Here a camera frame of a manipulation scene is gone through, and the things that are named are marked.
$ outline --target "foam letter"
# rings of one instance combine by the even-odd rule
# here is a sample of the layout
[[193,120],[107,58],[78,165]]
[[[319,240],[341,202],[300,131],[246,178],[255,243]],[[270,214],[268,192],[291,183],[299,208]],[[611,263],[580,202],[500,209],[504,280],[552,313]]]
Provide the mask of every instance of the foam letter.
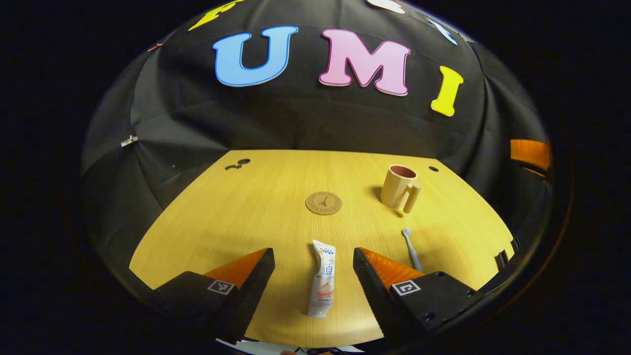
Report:
[[408,94],[405,59],[411,52],[409,48],[387,40],[371,54],[362,40],[351,31],[325,30],[322,35],[329,39],[331,49],[329,67],[320,74],[321,83],[335,87],[349,85],[352,81],[346,74],[346,61],[349,61],[361,86],[368,86],[381,68],[381,78],[375,81],[379,91],[397,96]]
[[447,117],[454,115],[454,102],[458,93],[458,86],[464,83],[464,79],[460,74],[446,66],[440,66],[442,73],[442,86],[438,93],[438,98],[432,101],[432,110],[442,113]]
[[454,40],[453,38],[451,38],[451,33],[449,33],[449,31],[447,31],[443,26],[440,25],[440,23],[436,22],[436,21],[432,21],[429,20],[429,22],[433,23],[434,26],[436,26],[436,28],[438,28],[438,31],[440,31],[442,33],[443,36],[445,36],[446,39],[449,40],[449,42],[458,45],[458,42],[456,42],[456,40]]
[[261,35],[269,38],[268,61],[254,69],[241,65],[243,43],[249,40],[249,33],[240,33],[226,37],[213,44],[217,51],[215,73],[217,79],[231,87],[248,87],[262,84],[280,75],[289,60],[289,38],[298,32],[296,26],[268,28]]
[[226,11],[232,9],[232,7],[235,6],[236,3],[239,3],[241,1],[243,1],[243,0],[234,0],[231,3],[227,3],[226,5],[221,5],[218,8],[216,8],[216,9],[210,11],[210,12],[207,12],[204,15],[204,17],[201,18],[201,20],[199,20],[193,27],[189,28],[189,31],[190,30],[194,30],[195,28],[197,28],[197,27],[199,27],[199,26],[201,26],[201,25],[203,25],[203,24],[205,24],[207,22],[212,21],[215,18],[218,18],[219,17],[219,13],[226,12]]
[[371,5],[378,6],[380,8],[384,8],[396,13],[405,13],[405,11],[403,11],[403,9],[401,8],[401,5],[391,0],[368,0],[368,2]]

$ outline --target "mug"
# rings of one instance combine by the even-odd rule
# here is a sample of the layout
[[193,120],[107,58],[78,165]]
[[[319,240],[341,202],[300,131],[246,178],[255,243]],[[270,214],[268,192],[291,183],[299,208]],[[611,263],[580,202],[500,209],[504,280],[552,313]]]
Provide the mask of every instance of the mug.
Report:
[[403,212],[412,212],[412,207],[418,198],[421,187],[415,183],[416,172],[403,165],[390,165],[386,174],[384,187],[381,189],[381,202],[389,208],[399,208],[405,194],[408,200],[403,207]]

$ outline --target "coaster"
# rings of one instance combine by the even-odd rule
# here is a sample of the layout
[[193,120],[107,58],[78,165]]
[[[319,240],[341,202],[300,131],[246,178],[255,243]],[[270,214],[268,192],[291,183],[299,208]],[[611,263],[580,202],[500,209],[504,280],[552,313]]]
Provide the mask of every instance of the coaster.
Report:
[[342,200],[338,195],[320,191],[307,197],[307,208],[319,215],[332,215],[342,208]]

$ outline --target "table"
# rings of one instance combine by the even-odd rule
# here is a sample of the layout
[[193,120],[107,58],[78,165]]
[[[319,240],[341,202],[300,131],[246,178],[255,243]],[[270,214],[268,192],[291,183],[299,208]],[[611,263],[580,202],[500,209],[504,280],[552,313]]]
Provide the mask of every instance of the table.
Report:
[[[251,159],[240,169],[225,167]],[[402,164],[422,187],[412,213],[379,201],[388,167]],[[342,201],[317,215],[307,197],[330,191]],[[361,246],[412,266],[401,231],[425,273],[442,270],[479,289],[497,272],[494,256],[514,254],[493,208],[438,160],[356,152],[232,150],[193,181],[141,240],[130,269],[152,289],[189,270],[199,274],[262,248],[276,268],[245,333],[288,346],[331,347],[383,337],[353,271]],[[306,316],[317,272],[312,239],[337,248],[335,296],[327,319]]]

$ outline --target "letter u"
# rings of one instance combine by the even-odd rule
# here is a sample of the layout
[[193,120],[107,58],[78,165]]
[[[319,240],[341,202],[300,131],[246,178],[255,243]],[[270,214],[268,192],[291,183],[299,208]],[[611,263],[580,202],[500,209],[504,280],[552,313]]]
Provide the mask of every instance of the letter u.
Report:
[[289,39],[296,32],[298,32],[296,26],[272,27],[261,32],[261,35],[269,38],[268,61],[252,69],[241,65],[243,43],[252,35],[240,33],[215,42],[213,49],[217,51],[215,60],[217,80],[231,87],[248,87],[276,78],[287,67]]

